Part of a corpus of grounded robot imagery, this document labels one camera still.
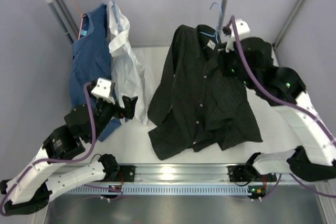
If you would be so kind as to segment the blue wire hanger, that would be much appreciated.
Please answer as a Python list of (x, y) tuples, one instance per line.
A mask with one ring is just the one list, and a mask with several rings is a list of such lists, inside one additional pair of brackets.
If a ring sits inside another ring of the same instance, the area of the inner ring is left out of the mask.
[(221, 26), (223, 24), (223, 19), (224, 19), (224, 15), (225, 15), (225, 10), (226, 10), (226, 5), (227, 5), (227, 1), (226, 0), (222, 0), (221, 3), (218, 2), (212, 2), (209, 10), (212, 10), (213, 6), (216, 5), (219, 8), (219, 16), (218, 16), (218, 22), (217, 25), (215, 27), (215, 31), (213, 34), (209, 34), (209, 33), (205, 33), (203, 31), (200, 31), (199, 33), (211, 38), (214, 38), (216, 43), (219, 44), (219, 33), (221, 31)]

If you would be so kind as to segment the black pinstriped shirt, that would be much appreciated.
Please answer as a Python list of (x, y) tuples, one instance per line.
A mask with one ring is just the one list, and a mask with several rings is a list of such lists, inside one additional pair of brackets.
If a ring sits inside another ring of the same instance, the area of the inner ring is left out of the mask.
[(174, 33), (160, 84), (148, 108), (149, 132), (160, 160), (212, 144), (221, 150), (262, 142), (244, 85), (224, 77), (217, 62), (212, 28), (181, 25)]

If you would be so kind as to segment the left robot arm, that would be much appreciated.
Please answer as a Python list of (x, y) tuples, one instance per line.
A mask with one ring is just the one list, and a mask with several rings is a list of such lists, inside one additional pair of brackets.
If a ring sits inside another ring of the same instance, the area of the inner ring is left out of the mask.
[(90, 104), (80, 104), (71, 110), (64, 117), (66, 124), (45, 139), (30, 164), (16, 178), (1, 181), (1, 215), (30, 215), (72, 189), (117, 179), (120, 166), (112, 154), (103, 154), (73, 172), (58, 176), (53, 173), (67, 163), (75, 163), (86, 150), (84, 143), (94, 146), (112, 117), (133, 118), (137, 97), (123, 96), (122, 100), (124, 107), (99, 98), (95, 109)]

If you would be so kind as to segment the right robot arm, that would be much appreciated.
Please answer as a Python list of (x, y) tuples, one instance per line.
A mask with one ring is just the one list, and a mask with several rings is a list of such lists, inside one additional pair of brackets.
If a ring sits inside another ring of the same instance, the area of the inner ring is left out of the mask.
[(254, 153), (244, 165), (244, 174), (257, 180), (270, 173), (291, 173), (306, 182), (335, 178), (335, 139), (314, 109), (306, 85), (293, 69), (279, 67), (272, 46), (258, 37), (228, 42), (218, 48), (218, 63), (224, 76), (235, 77), (265, 100), (294, 131), (300, 144), (276, 153)]

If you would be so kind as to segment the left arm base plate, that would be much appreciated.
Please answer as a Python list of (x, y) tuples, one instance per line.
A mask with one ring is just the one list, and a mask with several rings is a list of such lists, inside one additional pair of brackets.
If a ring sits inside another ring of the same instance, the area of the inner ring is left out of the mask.
[(105, 182), (126, 182), (132, 183), (135, 178), (135, 166), (121, 165), (119, 171), (114, 177), (104, 179)]

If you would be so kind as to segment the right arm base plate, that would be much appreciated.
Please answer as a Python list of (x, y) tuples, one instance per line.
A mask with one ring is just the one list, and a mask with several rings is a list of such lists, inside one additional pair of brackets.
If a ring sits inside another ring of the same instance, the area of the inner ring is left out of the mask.
[(248, 196), (251, 200), (259, 200), (267, 195), (267, 185), (276, 181), (272, 174), (260, 175), (253, 167), (246, 165), (228, 166), (229, 180), (237, 186), (248, 186)]

